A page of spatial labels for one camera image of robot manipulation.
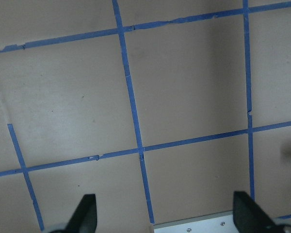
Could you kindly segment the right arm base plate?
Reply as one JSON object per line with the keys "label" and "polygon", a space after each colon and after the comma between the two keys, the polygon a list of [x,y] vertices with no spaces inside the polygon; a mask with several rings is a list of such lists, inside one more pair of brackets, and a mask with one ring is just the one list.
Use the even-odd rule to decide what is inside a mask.
{"label": "right arm base plate", "polygon": [[153,229],[154,233],[238,233],[232,211],[156,224]]}

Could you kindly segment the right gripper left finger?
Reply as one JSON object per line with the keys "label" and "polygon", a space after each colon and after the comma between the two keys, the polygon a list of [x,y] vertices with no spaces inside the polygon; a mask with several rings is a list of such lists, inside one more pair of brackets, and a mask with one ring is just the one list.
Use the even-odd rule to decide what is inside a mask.
{"label": "right gripper left finger", "polygon": [[95,233],[97,229],[97,201],[95,194],[85,194],[64,228],[49,233]]}

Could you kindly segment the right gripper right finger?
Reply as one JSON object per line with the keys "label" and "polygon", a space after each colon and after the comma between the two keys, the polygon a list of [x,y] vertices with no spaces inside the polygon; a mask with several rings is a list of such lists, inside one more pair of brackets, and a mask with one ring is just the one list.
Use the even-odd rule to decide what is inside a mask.
{"label": "right gripper right finger", "polygon": [[240,233],[291,233],[291,224],[276,224],[244,191],[233,193],[233,223]]}

